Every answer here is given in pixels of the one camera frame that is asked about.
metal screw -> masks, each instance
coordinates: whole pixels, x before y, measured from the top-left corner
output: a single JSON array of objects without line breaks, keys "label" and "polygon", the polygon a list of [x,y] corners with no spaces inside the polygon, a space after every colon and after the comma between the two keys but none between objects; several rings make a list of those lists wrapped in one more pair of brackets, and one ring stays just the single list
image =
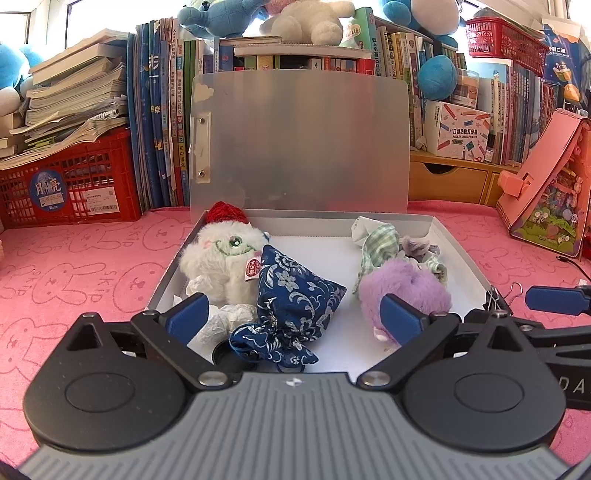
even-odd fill
[{"label": "metal screw", "polygon": [[506,310],[494,310],[491,315],[496,319],[501,319],[509,316],[509,312]]},{"label": "metal screw", "polygon": [[228,376],[224,372],[210,370],[199,375],[199,383],[204,387],[221,387],[228,381]]},{"label": "metal screw", "polygon": [[372,370],[361,375],[361,383],[366,387],[383,387],[390,383],[390,375],[386,372]]}]

red knit hat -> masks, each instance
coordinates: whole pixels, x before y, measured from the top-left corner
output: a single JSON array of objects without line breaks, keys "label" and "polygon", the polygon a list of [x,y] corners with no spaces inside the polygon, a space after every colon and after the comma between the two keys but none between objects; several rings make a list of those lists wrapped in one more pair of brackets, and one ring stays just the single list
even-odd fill
[{"label": "red knit hat", "polygon": [[205,216],[205,224],[226,221],[248,223],[246,215],[240,208],[226,202],[217,202]]}]

round blue sticker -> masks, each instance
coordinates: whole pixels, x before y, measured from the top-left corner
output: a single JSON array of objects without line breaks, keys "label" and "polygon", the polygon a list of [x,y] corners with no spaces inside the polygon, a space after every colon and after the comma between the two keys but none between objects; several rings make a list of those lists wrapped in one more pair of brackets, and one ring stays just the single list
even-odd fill
[{"label": "round blue sticker", "polygon": [[66,204],[66,182],[54,170],[40,170],[31,179],[29,195],[41,210],[56,212]]}]

pink cardboard house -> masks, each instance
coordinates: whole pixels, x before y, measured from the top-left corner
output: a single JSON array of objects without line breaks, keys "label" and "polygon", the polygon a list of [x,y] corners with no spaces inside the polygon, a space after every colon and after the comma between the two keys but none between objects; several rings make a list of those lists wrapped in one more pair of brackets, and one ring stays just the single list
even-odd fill
[{"label": "pink cardboard house", "polygon": [[591,195],[591,121],[556,110],[517,174],[499,178],[496,207],[515,238],[577,257]]}]

plush toy tag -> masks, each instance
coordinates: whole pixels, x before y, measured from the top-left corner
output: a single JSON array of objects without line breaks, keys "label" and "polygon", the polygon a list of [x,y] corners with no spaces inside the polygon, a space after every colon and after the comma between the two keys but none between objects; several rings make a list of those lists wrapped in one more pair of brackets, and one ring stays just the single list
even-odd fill
[{"label": "plush toy tag", "polygon": [[259,277],[261,272],[261,253],[256,252],[255,256],[252,257],[246,263],[246,269],[244,271],[244,280],[253,280]]}]

